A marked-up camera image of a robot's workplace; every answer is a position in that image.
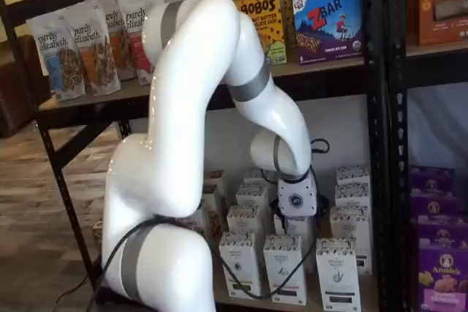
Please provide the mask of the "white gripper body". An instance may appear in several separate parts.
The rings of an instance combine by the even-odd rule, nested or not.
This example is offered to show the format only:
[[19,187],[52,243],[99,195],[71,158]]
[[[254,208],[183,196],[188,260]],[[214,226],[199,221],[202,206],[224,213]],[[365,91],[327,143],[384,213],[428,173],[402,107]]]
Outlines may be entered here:
[[279,209],[286,217],[315,216],[317,186],[313,174],[302,180],[278,180]]

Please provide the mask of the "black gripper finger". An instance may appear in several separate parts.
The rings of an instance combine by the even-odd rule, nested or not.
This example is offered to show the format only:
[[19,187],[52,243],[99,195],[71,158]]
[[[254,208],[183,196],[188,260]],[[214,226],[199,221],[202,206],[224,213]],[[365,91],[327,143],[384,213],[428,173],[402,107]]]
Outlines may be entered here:
[[317,212],[315,215],[315,223],[318,229],[321,228],[322,218],[328,213],[329,209],[330,209],[330,200],[326,196],[322,194],[318,194],[317,195]]
[[288,220],[279,207],[278,199],[270,203],[270,209],[273,214],[274,232],[277,235],[286,235],[288,233]]

